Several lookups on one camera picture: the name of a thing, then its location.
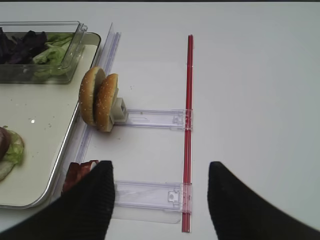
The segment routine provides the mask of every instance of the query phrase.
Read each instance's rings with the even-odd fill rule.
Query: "clear plastic container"
[[[60,62],[35,64],[31,61],[27,64],[8,64],[7,62],[0,64],[0,83],[67,84],[71,81],[84,49],[82,40],[87,32],[87,26],[83,23],[78,21],[0,22],[0,28],[9,39],[13,36],[23,38],[29,31],[34,31],[36,34],[44,32],[47,38],[53,34],[62,33],[68,33],[71,37],[71,42],[65,48],[67,50]]]

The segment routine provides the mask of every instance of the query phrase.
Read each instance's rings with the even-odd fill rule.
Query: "transparent plastic piece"
[[[191,184],[116,181],[115,189],[116,206],[191,213]]]
[[[128,109],[125,122],[116,126],[169,128],[172,130],[192,129],[192,110],[144,110]]]

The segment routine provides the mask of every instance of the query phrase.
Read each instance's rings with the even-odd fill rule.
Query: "white table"
[[[180,224],[112,219],[109,240],[216,239],[207,207],[211,161],[320,230],[319,11],[318,3],[0,3],[2,21],[79,20],[103,39],[114,22],[122,37],[112,71],[123,79],[119,94],[129,108],[184,107],[187,36],[194,35],[192,233],[181,233]],[[160,98],[164,90],[168,96]],[[157,133],[155,141],[166,146],[169,133]],[[107,156],[115,177],[165,181],[147,169],[150,158],[168,170],[168,182],[181,181],[183,143],[172,141],[173,150],[155,157],[149,134],[116,131],[139,138],[126,146],[135,164],[125,154]],[[138,143],[149,148],[141,156],[134,155]],[[170,168],[174,160],[181,168]],[[147,166],[143,177],[136,165]],[[0,210],[0,229],[32,211]]]

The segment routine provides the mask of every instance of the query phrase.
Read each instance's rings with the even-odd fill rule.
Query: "red rod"
[[[188,36],[188,52],[187,52],[187,66],[186,66],[186,102],[185,109],[192,110],[192,86],[193,86],[193,51],[194,51],[194,37]],[[188,120],[189,111],[186,114],[186,129],[184,132],[184,167],[183,167],[183,183],[191,183],[191,129]],[[190,213],[182,213],[182,232],[190,233]]]

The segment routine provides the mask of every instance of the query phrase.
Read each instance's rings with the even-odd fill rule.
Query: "sesame seed bun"
[[[110,132],[113,123],[110,121],[110,112],[118,90],[118,74],[113,73],[102,82],[96,96],[95,122],[99,131]]]
[[[104,70],[98,66],[91,68],[84,75],[79,89],[79,107],[83,121],[95,126],[95,99],[101,83],[106,78]]]

